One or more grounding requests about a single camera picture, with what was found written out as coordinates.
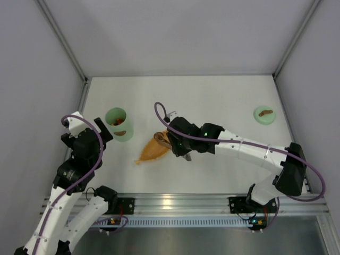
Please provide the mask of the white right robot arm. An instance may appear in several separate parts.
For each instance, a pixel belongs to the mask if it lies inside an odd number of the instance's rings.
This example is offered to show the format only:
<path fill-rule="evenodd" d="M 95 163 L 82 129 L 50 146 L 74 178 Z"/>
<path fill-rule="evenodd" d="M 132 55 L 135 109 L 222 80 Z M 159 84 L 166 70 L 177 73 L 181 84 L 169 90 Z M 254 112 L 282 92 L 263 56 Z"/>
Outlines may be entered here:
<path fill-rule="evenodd" d="M 262 207 L 281 195 L 298 197 L 302 194 L 307 167 L 303 150 L 297 143 L 275 151 L 270 145 L 244 139 L 222 126 L 205 123 L 197 127 L 183 117 L 171 120 L 167 131 L 176 157 L 192 151 L 228 155 L 270 171 L 271 175 L 250 186 L 245 197 L 245 204 L 250 208 Z"/>

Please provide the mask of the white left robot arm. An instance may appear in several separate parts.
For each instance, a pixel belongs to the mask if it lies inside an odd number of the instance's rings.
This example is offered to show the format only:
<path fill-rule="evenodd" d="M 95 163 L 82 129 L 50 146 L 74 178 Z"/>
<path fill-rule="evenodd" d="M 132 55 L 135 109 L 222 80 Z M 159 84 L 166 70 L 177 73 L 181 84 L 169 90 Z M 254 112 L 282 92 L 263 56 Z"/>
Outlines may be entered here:
<path fill-rule="evenodd" d="M 79 112 L 64 116 L 61 122 L 69 130 L 61 140 L 72 150 L 71 156 L 57 169 L 48 205 L 36 230 L 15 254 L 72 254 L 96 220 L 117 207 L 117 192 L 100 186 L 86 206 L 68 221 L 95 170 L 102 166 L 106 144 L 113 136 L 100 118 L 90 123 Z"/>

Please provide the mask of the green cylindrical container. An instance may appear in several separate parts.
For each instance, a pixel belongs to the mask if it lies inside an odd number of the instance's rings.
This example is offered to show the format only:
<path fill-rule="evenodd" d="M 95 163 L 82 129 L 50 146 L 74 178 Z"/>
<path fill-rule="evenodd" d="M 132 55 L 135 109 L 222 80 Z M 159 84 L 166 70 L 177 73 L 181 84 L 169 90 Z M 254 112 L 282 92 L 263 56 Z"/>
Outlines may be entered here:
<path fill-rule="evenodd" d="M 122 108 L 111 108 L 105 115 L 105 121 L 114 139 L 127 142 L 134 135 L 134 129 L 129 114 Z"/>

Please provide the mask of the green container lid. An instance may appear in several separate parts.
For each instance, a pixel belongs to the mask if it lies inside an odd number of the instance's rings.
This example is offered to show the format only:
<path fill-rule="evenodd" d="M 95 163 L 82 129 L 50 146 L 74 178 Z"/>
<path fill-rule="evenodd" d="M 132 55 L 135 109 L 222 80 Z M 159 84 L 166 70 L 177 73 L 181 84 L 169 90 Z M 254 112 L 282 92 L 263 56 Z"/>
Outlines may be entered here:
<path fill-rule="evenodd" d="M 260 106 L 254 110 L 253 117 L 259 124 L 271 125 L 276 119 L 276 112 L 269 106 Z"/>

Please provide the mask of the orange carrot food piece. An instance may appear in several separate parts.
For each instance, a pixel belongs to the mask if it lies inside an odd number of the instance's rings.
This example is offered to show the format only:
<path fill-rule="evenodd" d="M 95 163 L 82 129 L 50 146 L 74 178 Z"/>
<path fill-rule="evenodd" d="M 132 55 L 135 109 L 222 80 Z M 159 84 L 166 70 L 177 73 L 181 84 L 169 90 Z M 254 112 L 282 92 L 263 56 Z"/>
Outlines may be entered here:
<path fill-rule="evenodd" d="M 111 124 L 112 126 L 121 125 L 124 122 L 124 119 L 116 118 L 115 121 Z"/>

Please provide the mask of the metal tongs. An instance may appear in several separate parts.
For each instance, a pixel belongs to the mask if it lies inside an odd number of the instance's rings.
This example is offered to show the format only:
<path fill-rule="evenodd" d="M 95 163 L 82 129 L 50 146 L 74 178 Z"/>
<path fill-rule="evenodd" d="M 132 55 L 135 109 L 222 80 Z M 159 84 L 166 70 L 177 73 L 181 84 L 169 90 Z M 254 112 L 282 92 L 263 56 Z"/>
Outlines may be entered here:
<path fill-rule="evenodd" d="M 169 150 L 172 150 L 172 145 L 168 140 L 167 133 L 168 131 L 156 132 L 154 134 L 154 139 L 159 145 L 166 147 Z M 184 158 L 186 161 L 189 161 L 189 162 L 192 160 L 191 155 L 189 153 L 183 155 L 182 158 Z"/>

